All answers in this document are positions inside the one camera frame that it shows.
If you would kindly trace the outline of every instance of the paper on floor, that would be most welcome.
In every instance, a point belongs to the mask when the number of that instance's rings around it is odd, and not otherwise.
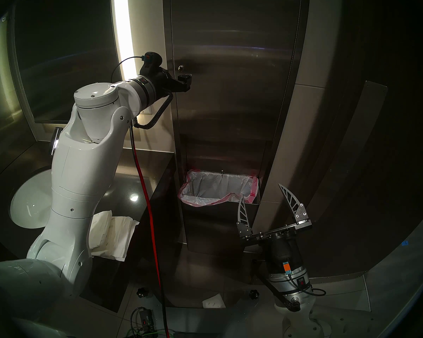
[[[202,307],[204,309],[222,309],[225,308],[225,304],[221,295],[218,293],[217,295],[202,301]]]

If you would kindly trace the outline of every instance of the trash bin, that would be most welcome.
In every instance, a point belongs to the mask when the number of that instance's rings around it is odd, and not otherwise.
[[[217,256],[243,252],[236,226],[241,196],[252,226],[260,203],[257,177],[195,170],[187,173],[178,197],[189,251]]]

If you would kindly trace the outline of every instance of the paper towel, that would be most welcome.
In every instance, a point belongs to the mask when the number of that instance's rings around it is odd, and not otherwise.
[[[204,309],[222,309],[225,308],[225,304],[221,295],[218,293],[217,295],[202,301],[202,307]]]
[[[91,255],[124,261],[135,226],[139,222],[131,217],[111,217],[105,241],[91,249]]]
[[[111,211],[103,211],[92,217],[91,228],[89,230],[89,248],[93,249],[102,246],[108,233],[111,222]]]

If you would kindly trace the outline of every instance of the white robotic arm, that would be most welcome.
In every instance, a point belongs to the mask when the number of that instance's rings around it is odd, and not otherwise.
[[[147,52],[141,74],[117,83],[94,83],[74,93],[71,118],[59,136],[52,161],[52,206],[27,259],[0,263],[0,288],[16,316],[38,311],[60,294],[74,298],[91,271],[88,235],[96,207],[113,181],[132,121],[156,100],[186,92],[191,76],[173,79],[161,57]]]

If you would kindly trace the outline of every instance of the trash bag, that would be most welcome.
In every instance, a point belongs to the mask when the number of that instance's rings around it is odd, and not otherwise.
[[[191,170],[186,179],[177,196],[194,207],[239,202],[242,195],[245,203],[252,203],[258,193],[257,177]]]

